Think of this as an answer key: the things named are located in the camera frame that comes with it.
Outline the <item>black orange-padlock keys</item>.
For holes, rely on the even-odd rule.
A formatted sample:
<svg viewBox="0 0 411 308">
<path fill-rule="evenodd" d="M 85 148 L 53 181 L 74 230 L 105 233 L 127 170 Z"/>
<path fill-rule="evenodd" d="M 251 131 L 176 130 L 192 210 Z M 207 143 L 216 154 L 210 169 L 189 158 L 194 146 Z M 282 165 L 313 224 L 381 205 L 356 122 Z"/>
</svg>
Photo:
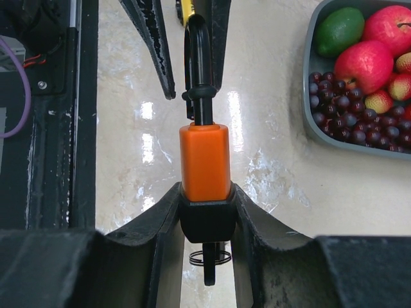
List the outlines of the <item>black orange-padlock keys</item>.
<svg viewBox="0 0 411 308">
<path fill-rule="evenodd" d="M 213 286 L 216 282 L 216 267 L 232 260 L 232 255 L 225 249 L 226 242 L 203 243 L 202 249 L 190 253 L 189 263 L 203 267 L 204 285 Z"/>
</svg>

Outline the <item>yellow padlock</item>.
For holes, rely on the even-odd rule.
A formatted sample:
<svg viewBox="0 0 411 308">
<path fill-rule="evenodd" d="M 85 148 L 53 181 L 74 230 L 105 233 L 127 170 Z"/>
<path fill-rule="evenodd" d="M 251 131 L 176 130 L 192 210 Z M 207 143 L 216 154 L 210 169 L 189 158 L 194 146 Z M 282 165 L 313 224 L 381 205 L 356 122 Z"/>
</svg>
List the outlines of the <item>yellow padlock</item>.
<svg viewBox="0 0 411 308">
<path fill-rule="evenodd" d="M 176 0 L 175 9 L 178 20 L 185 27 L 189 17 L 195 14 L 194 0 Z"/>
</svg>

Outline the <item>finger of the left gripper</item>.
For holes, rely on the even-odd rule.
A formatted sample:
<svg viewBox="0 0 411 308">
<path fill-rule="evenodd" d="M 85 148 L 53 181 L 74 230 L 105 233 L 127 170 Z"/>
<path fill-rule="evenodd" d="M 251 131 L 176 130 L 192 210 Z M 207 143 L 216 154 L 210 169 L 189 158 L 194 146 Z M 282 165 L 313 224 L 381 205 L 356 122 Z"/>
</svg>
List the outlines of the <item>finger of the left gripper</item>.
<svg viewBox="0 0 411 308">
<path fill-rule="evenodd" d="M 174 99 L 175 82 L 160 0 L 122 0 L 120 4 L 150 52 L 165 98 Z"/>
<path fill-rule="evenodd" d="M 220 90 L 223 80 L 231 0 L 211 1 L 210 9 L 213 85 L 217 90 Z"/>
</svg>

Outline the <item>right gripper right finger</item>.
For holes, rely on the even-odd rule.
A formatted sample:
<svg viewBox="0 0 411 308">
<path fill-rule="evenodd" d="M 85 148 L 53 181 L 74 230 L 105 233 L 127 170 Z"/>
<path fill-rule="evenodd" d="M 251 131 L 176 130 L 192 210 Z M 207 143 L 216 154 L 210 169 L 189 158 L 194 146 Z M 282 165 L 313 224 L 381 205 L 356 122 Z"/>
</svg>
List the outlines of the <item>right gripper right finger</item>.
<svg viewBox="0 0 411 308">
<path fill-rule="evenodd" d="M 238 307 L 409 307 L 410 238 L 318 236 L 237 188 L 231 240 Z"/>
</svg>

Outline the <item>orange padlock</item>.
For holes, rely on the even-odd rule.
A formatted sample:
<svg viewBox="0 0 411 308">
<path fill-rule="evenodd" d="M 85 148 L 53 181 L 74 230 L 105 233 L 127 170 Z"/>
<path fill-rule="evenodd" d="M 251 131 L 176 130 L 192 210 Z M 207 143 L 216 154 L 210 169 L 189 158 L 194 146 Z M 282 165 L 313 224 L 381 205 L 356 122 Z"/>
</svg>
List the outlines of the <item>orange padlock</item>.
<svg viewBox="0 0 411 308">
<path fill-rule="evenodd" d="M 179 130 L 182 182 L 180 224 L 192 243 L 228 241 L 235 229 L 229 130 L 213 120 L 211 43 L 207 24 L 189 17 L 184 34 L 186 90 L 182 97 L 192 120 Z"/>
</svg>

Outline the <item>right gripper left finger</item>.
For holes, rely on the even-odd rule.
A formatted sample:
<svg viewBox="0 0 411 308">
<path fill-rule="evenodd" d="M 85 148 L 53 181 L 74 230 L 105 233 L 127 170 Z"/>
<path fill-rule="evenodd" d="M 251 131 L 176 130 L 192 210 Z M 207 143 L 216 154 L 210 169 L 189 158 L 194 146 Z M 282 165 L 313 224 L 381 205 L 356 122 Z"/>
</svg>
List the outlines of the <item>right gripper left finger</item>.
<svg viewBox="0 0 411 308">
<path fill-rule="evenodd" d="M 178 307 L 180 186 L 119 229 L 1 232 L 2 307 Z"/>
</svg>

